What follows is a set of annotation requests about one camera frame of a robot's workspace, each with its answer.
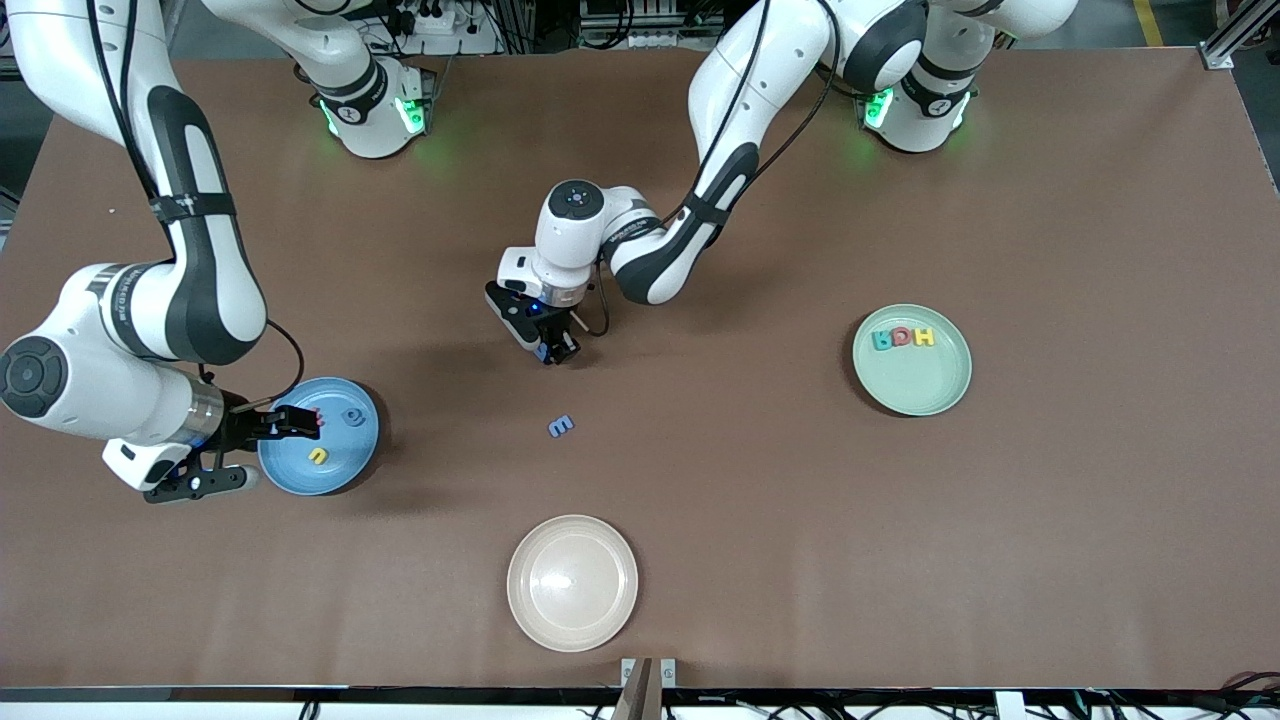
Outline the aluminium frame post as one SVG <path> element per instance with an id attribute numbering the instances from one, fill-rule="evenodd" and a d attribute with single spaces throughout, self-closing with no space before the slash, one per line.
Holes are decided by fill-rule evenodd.
<path id="1" fill-rule="evenodd" d="M 1280 36 L 1280 0 L 1211 0 L 1213 31 L 1198 44 L 1206 69 L 1230 69 L 1236 51 Z"/>

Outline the beige plate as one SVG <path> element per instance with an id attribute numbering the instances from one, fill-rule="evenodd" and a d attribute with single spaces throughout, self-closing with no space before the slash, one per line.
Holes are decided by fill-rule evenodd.
<path id="1" fill-rule="evenodd" d="M 506 577 L 517 626 L 561 653 L 611 642 L 628 624 L 639 589 L 630 543 L 609 523 L 581 514 L 534 527 L 512 553 Z"/>

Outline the green plate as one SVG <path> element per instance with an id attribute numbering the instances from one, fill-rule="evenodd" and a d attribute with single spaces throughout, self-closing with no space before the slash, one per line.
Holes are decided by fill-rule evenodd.
<path id="1" fill-rule="evenodd" d="M 897 327 L 932 327 L 936 346 L 913 343 L 873 350 L 873 331 Z M 916 304 L 892 304 L 867 315 L 852 337 L 850 357 L 865 392 L 881 406 L 905 416 L 932 416 L 950 410 L 963 400 L 973 377 L 972 351 L 957 325 Z"/>

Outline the blue plate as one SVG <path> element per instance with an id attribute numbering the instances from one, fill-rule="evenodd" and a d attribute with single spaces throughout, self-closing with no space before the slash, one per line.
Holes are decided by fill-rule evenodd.
<path id="1" fill-rule="evenodd" d="M 360 384 L 339 377 L 303 380 L 271 407 L 320 407 L 319 437 L 287 437 L 259 443 L 259 462 L 266 478 L 291 495 L 303 497 L 333 495 L 356 480 L 372 461 L 380 439 L 380 416 L 372 396 Z M 361 407 L 367 420 L 347 427 L 342 413 Z M 323 466 L 307 460 L 312 447 L 324 447 L 329 457 Z"/>

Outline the metal table edge bracket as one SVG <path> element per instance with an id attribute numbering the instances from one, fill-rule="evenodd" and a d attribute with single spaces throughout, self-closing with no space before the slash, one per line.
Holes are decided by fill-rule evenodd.
<path id="1" fill-rule="evenodd" d="M 675 689 L 675 659 L 623 659 L 622 689 L 611 720 L 675 720 L 664 692 Z"/>

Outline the white power strip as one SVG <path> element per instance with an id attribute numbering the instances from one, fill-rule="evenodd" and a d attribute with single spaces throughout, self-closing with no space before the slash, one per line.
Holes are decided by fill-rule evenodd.
<path id="1" fill-rule="evenodd" d="M 388 0 L 390 50 L 410 56 L 497 55 L 507 50 L 484 0 Z"/>

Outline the grey equipment rack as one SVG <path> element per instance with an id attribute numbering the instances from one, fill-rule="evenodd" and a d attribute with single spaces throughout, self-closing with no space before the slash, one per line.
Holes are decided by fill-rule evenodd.
<path id="1" fill-rule="evenodd" d="M 570 27 L 580 47 L 713 49 L 724 32 L 724 0 L 575 0 Z"/>

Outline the brown table cover sheet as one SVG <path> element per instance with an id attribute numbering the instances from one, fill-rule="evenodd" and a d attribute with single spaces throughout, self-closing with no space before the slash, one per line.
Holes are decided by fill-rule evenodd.
<path id="1" fill-rule="evenodd" d="M 1280 199 L 1190 49 L 989 56 L 938 152 L 831 99 L 671 302 L 611 293 L 562 366 L 485 302 L 570 177 L 659 211 L 698 168 L 690 51 L 452 64 L 433 133 L 364 161 L 288 61 L 183 61 L 271 316 L 380 398 L 343 495 L 147 505 L 99 442 L 0 407 L 0 685 L 1217 688 L 1280 670 Z M 950 410 L 850 357 L 916 304 Z M 556 418 L 575 428 L 548 434 Z M 607 644 L 517 626 L 509 560 L 599 518 L 635 552 Z"/>

